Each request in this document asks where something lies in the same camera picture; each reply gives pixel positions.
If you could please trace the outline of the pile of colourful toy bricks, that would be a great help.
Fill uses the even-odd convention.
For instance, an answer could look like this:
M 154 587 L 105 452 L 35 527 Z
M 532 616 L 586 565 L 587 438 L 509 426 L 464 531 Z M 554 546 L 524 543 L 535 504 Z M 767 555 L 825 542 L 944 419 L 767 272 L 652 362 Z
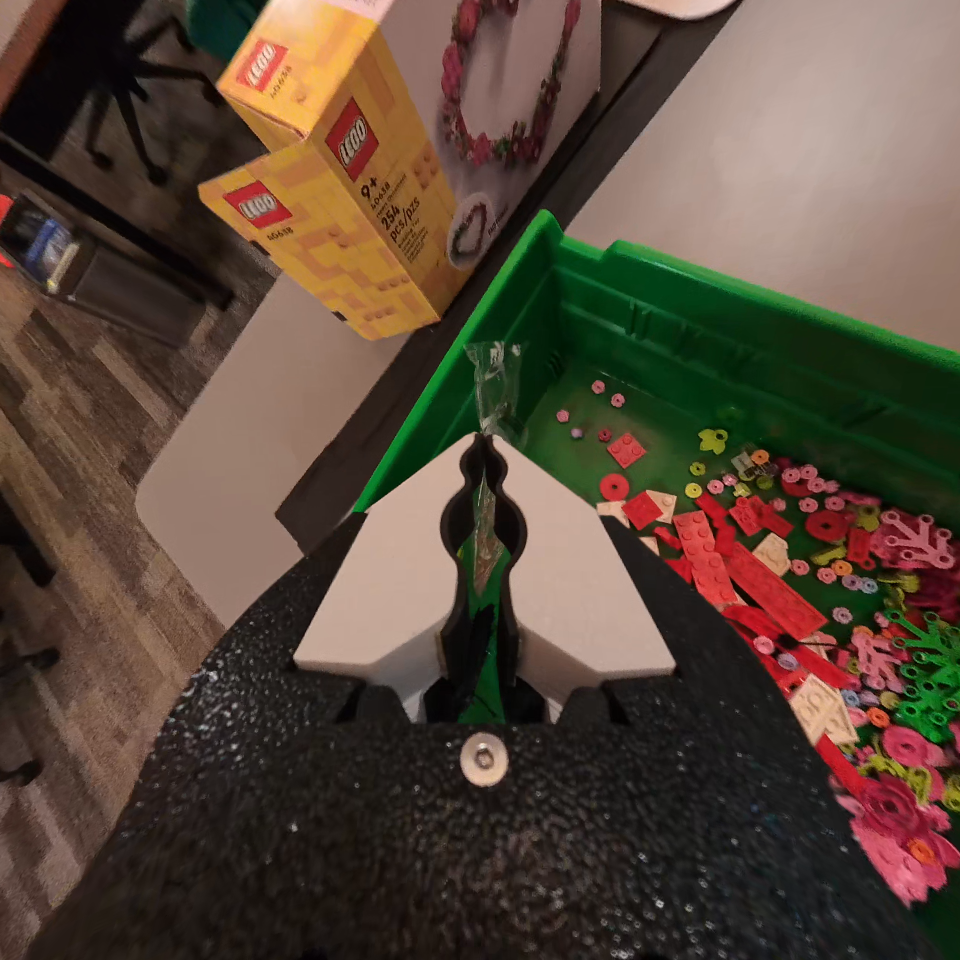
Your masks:
M 958 881 L 958 535 L 869 489 L 576 370 L 549 466 L 750 644 L 906 905 Z

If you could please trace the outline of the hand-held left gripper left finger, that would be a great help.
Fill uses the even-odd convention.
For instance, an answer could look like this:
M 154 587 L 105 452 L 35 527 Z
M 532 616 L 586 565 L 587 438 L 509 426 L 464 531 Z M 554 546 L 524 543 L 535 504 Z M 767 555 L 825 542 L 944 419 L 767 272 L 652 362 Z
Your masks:
M 299 668 L 389 688 L 403 705 L 434 689 L 426 714 L 462 714 L 488 644 L 459 555 L 474 535 L 487 453 L 486 438 L 468 434 L 364 512 L 295 650 Z

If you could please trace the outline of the clear plastic bag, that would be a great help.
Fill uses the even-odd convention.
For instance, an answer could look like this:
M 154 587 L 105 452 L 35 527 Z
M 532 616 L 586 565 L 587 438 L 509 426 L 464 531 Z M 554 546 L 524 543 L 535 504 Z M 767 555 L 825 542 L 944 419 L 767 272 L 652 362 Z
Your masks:
M 498 436 L 518 450 L 526 445 L 528 430 L 520 414 L 521 344 L 472 342 L 465 353 L 474 367 L 474 396 L 481 433 Z M 483 478 L 474 495 L 475 528 L 471 557 L 473 590 L 482 599 L 505 548 L 495 530 L 496 499 Z

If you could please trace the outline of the yellow white heart wreath box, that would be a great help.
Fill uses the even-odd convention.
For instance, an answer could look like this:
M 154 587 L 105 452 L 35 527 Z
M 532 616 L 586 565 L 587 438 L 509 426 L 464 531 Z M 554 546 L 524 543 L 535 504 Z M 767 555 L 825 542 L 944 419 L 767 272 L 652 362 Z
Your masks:
M 442 318 L 598 93 L 601 26 L 599 1 L 269 2 L 217 87 L 265 156 L 320 153 Z
M 363 339 L 387 339 L 440 319 L 370 210 L 310 144 L 212 178 L 198 186 L 198 197 Z

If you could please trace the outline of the black storage box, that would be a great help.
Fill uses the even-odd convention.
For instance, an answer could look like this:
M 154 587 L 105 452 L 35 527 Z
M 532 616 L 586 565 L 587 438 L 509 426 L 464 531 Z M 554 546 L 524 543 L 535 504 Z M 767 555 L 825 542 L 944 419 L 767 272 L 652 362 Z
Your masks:
M 180 349 L 207 303 L 167 270 L 71 222 L 45 201 L 1 197 L 2 259 L 47 298 Z

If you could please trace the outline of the green plastic bin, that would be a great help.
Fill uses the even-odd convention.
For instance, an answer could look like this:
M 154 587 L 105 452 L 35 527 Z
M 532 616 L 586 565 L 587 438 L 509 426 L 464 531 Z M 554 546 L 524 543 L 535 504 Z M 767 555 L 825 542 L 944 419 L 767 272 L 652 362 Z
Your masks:
M 742 431 L 780 457 L 817 462 L 851 489 L 934 516 L 958 536 L 958 355 L 796 299 L 622 242 L 599 250 L 567 238 L 548 214 L 524 233 L 372 474 L 357 507 L 423 466 L 478 425 L 466 346 L 522 345 L 519 414 L 526 455 L 582 499 L 547 462 L 559 452 L 547 402 L 576 371 L 625 383 L 714 424 Z M 663 577 L 668 625 L 687 630 L 706 609 L 676 572 Z M 721 613 L 710 634 L 684 633 L 703 693 L 634 707 L 651 723 L 696 720 L 693 795 L 659 774 L 657 813 L 678 841 L 687 906 L 665 906 L 654 953 L 705 949 L 716 958 L 912 958 L 920 947 L 958 958 L 958 880 L 905 905 L 855 838 L 832 769 L 804 733 L 751 645 Z M 677 934 L 665 923 L 676 921 Z

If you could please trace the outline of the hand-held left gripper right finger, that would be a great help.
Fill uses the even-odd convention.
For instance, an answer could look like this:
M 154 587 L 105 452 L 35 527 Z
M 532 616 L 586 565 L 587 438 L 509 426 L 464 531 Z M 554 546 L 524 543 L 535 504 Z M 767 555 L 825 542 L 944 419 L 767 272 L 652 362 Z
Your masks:
M 494 470 L 496 534 L 509 561 L 499 586 L 497 678 L 508 723 L 543 722 L 574 690 L 672 675 L 660 628 L 622 558 L 654 560 L 617 522 L 499 437 Z

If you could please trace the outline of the black office chair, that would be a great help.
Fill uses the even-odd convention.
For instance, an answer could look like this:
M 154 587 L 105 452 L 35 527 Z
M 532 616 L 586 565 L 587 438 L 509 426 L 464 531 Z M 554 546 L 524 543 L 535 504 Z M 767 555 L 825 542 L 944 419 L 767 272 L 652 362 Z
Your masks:
M 49 161 L 81 109 L 88 107 L 82 148 L 90 162 L 111 170 L 100 148 L 102 128 L 118 108 L 133 149 L 149 180 L 163 186 L 169 175 L 154 162 L 139 124 L 135 102 L 148 103 L 146 81 L 195 83 L 203 99 L 224 99 L 203 71 L 157 62 L 149 52 L 172 37 L 185 54 L 197 51 L 182 18 L 165 10 L 142 30 L 134 21 L 145 2 L 31 2 L 2 53 L 2 135 Z

